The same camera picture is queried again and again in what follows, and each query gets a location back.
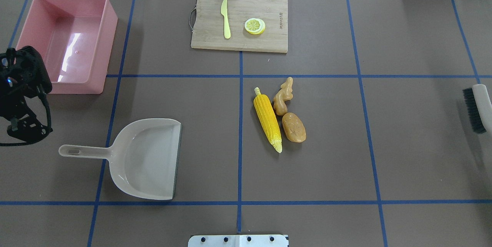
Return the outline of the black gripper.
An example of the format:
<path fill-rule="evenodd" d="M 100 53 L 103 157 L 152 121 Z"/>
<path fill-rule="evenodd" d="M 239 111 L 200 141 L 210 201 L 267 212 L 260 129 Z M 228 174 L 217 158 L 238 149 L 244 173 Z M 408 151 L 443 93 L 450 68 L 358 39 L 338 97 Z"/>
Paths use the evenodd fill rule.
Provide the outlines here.
<path fill-rule="evenodd" d="M 10 122 L 7 134 L 22 142 L 45 139 L 53 131 L 47 100 L 53 86 L 42 55 L 32 46 L 8 48 L 1 54 L 0 74 L 0 115 Z M 46 125 L 38 120 L 26 98 L 40 99 L 46 111 Z"/>

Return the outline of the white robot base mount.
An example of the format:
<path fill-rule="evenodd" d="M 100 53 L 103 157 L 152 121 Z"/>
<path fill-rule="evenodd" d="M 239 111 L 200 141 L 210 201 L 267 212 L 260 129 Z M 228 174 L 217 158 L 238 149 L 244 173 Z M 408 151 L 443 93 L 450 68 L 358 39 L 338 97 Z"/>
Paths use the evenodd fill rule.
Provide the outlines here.
<path fill-rule="evenodd" d="M 288 247 L 289 239 L 281 234 L 195 235 L 188 247 Z"/>

